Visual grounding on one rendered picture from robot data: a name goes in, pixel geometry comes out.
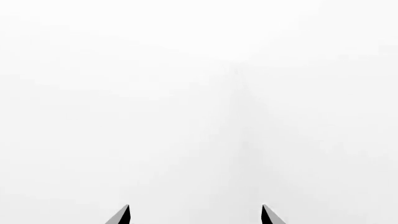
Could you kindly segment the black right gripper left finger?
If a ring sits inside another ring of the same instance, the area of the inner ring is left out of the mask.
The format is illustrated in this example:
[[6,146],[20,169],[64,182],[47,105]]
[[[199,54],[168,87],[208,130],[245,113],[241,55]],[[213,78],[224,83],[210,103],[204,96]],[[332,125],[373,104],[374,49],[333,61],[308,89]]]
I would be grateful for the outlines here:
[[105,224],[130,224],[131,214],[129,205],[123,206]]

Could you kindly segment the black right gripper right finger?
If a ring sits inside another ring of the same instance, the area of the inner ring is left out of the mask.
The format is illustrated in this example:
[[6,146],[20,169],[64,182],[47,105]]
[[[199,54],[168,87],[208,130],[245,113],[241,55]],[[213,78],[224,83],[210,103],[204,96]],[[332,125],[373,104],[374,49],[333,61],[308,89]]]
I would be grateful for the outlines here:
[[286,224],[267,205],[262,205],[261,222],[262,224]]

